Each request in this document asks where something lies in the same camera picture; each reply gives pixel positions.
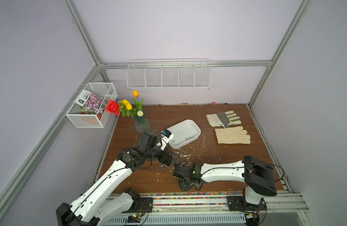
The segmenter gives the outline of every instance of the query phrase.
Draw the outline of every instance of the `metal grille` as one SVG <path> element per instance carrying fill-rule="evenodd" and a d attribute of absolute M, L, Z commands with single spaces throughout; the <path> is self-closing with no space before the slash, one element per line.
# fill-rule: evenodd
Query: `metal grille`
<path fill-rule="evenodd" d="M 85 86 L 85 89 L 103 98 L 103 102 L 108 102 L 110 99 L 117 99 L 117 92 L 113 86 L 113 83 L 104 82 L 90 82 Z M 93 115 L 81 114 L 82 110 L 80 106 L 73 103 L 69 111 L 67 112 L 67 117 L 77 128 L 104 128 L 108 116 L 106 110 L 104 110 L 101 119 L 97 117 L 97 113 Z"/>
<path fill-rule="evenodd" d="M 103 225 L 137 225 L 137 223 L 126 223 L 128 216 L 117 216 Z M 154 215 L 149 214 L 145 224 L 214 224 L 214 223 L 246 223 L 244 214 L 205 214 L 205 215 Z"/>
<path fill-rule="evenodd" d="M 210 64 L 156 63 L 128 65 L 129 89 L 209 89 L 211 87 Z"/>

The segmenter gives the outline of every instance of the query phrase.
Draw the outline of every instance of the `wooden table surface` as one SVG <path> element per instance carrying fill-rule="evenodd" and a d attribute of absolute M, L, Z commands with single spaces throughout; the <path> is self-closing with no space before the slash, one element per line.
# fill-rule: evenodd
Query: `wooden table surface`
<path fill-rule="evenodd" d="M 247 155 L 272 163 L 246 105 L 156 105 L 144 106 L 143 108 L 145 117 L 151 124 L 151 130 L 156 131 L 158 134 L 162 130 L 186 119 L 194 120 L 199 126 L 201 134 L 197 140 L 174 150 L 180 155 L 178 161 L 185 166 L 192 166 L 194 163 L 231 163 L 243 160 L 243 156 Z M 237 113 L 242 122 L 242 124 L 231 125 L 230 127 L 243 126 L 251 136 L 250 144 L 217 143 L 214 129 L 222 127 L 211 127 L 206 115 L 230 110 Z M 141 133 L 136 132 L 134 124 L 135 119 L 132 117 L 119 117 L 100 176 L 108 170 L 123 148 L 133 146 L 140 139 Z M 146 162 L 142 167 L 148 167 L 149 164 L 150 162 Z M 161 166 L 162 164 L 155 160 L 151 168 L 160 168 Z M 173 165 L 158 170 L 137 169 L 113 193 L 122 193 L 130 187 L 139 193 L 182 192 L 178 185 L 178 179 L 172 176 L 173 169 Z M 242 191 L 246 186 L 245 183 L 236 181 L 215 181 L 203 184 L 200 191 Z M 276 183 L 276 189 L 283 190 L 280 181 Z M 188 192 L 196 192 L 196 190 L 192 187 Z"/>

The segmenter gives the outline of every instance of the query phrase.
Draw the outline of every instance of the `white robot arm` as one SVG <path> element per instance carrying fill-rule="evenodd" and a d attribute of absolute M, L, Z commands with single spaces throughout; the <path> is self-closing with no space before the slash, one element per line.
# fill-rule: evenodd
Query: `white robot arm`
<path fill-rule="evenodd" d="M 127 189 L 119 197 L 104 203 L 114 189 L 146 160 L 158 160 L 164 165 L 173 163 L 173 153 L 168 152 L 167 143 L 173 138 L 168 130 L 162 131 L 162 138 L 155 132 L 145 132 L 134 147 L 127 147 L 117 156 L 105 174 L 84 194 L 70 205 L 61 204 L 56 210 L 58 225 L 100 226 L 113 216 L 133 209 L 138 211 L 149 198 L 141 198 L 132 189 Z"/>
<path fill-rule="evenodd" d="M 253 156 L 244 156 L 244 160 L 227 164 L 197 163 L 192 168 L 176 163 L 173 176 L 179 178 L 183 191 L 217 180 L 234 180 L 248 184 L 240 205 L 236 205 L 232 211 L 257 210 L 264 196 L 276 196 L 273 167 Z"/>

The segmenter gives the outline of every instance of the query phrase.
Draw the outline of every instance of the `wire basket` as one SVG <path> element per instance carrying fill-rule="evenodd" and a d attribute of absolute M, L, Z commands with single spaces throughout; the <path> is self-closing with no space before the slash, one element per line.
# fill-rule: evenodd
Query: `wire basket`
<path fill-rule="evenodd" d="M 90 82 L 85 86 L 85 89 L 99 97 L 102 97 L 102 103 L 105 101 L 109 102 L 110 99 L 117 99 L 117 92 L 113 83 Z M 77 128 L 104 128 L 108 116 L 110 115 L 110 113 L 105 109 L 100 119 L 98 118 L 97 113 L 88 115 L 81 114 L 81 112 L 81 107 L 78 104 L 73 103 L 69 111 L 66 113 L 66 116 Z"/>
<path fill-rule="evenodd" d="M 127 87 L 134 89 L 209 89 L 211 70 L 206 63 L 129 64 Z"/>

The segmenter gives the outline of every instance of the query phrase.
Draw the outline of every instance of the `glove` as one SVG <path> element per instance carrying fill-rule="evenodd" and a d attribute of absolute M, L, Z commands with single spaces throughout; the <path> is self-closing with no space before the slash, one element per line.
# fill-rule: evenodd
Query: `glove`
<path fill-rule="evenodd" d="M 249 144 L 250 135 L 242 126 L 225 129 L 215 129 L 217 143 L 219 144 Z"/>
<path fill-rule="evenodd" d="M 206 115 L 208 123 L 212 127 L 223 126 L 229 128 L 229 125 L 241 124 L 240 117 L 234 111 Z"/>

